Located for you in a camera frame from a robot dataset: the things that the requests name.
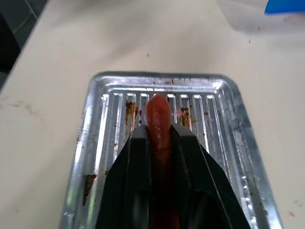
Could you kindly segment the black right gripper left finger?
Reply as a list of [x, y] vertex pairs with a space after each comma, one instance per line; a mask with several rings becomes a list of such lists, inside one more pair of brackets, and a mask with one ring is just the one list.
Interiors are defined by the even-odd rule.
[[150, 226], [151, 154], [147, 127], [134, 129], [108, 171], [97, 229], [147, 229]]

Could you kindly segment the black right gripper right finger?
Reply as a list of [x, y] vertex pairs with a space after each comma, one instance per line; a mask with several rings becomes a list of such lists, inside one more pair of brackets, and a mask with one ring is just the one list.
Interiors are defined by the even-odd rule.
[[225, 172], [188, 128], [173, 124], [175, 201], [182, 229], [248, 229]]

